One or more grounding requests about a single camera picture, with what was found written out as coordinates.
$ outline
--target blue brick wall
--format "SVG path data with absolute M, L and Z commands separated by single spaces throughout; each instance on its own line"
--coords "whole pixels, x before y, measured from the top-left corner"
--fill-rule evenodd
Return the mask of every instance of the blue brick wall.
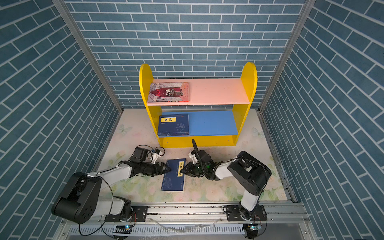
M 143 63 L 155 78 L 182 79 L 239 78 L 247 62 L 258 70 L 257 108 L 304 0 L 128 2 L 66 1 L 125 108 L 144 107 Z
M 118 113 L 51 0 L 0 6 L 0 239 L 52 238 L 53 201 Z
M 319 239 L 384 239 L 383 13 L 317 0 L 265 109 Z

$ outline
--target floral tablecloth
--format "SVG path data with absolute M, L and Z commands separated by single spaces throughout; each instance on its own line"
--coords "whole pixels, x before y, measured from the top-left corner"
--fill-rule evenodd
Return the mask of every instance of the floral tablecloth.
M 128 160 L 134 148 L 139 144 L 158 146 L 157 138 L 145 109 L 124 110 L 118 127 L 112 137 L 99 170 L 116 165 L 121 160 Z M 159 161 L 186 158 L 192 148 L 168 148 Z M 227 161 L 239 152 L 249 154 L 266 164 L 272 171 L 261 200 L 287 200 L 274 161 L 264 138 L 262 128 L 255 110 L 250 110 L 238 143 L 233 147 L 204 147 L 215 162 Z M 130 199 L 132 202 L 227 202 L 240 201 L 244 188 L 234 177 L 211 181 L 204 177 L 185 176 L 184 192 L 163 192 L 163 176 L 135 176 L 113 184 L 113 194 Z M 101 191 L 101 197 L 110 196 L 109 188 Z

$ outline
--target book cover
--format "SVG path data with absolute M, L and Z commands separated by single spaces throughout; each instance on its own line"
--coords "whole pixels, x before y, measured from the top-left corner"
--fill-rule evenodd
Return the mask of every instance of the book cover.
M 161 115 L 157 135 L 159 137 L 189 135 L 188 114 Z
M 188 83 L 151 83 L 149 103 L 189 101 Z
M 164 174 L 161 190 L 167 192 L 184 192 L 185 177 L 180 170 L 185 166 L 185 158 L 168 159 L 167 166 L 171 168 L 171 171 Z

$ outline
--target blue book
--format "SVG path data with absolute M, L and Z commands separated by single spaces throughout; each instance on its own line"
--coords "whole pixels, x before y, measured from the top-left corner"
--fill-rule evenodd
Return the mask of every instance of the blue book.
M 157 135 L 159 137 L 189 135 L 188 114 L 161 115 Z
M 171 168 L 171 171 L 164 174 L 161 190 L 167 192 L 184 192 L 185 177 L 180 170 L 185 166 L 185 158 L 168 159 L 167 166 Z

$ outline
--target blue shelf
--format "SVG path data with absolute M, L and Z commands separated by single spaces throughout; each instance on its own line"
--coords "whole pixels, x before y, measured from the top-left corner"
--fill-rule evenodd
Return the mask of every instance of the blue shelf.
M 163 115 L 188 114 L 189 135 L 185 136 L 226 136 L 237 135 L 232 111 L 167 112 Z

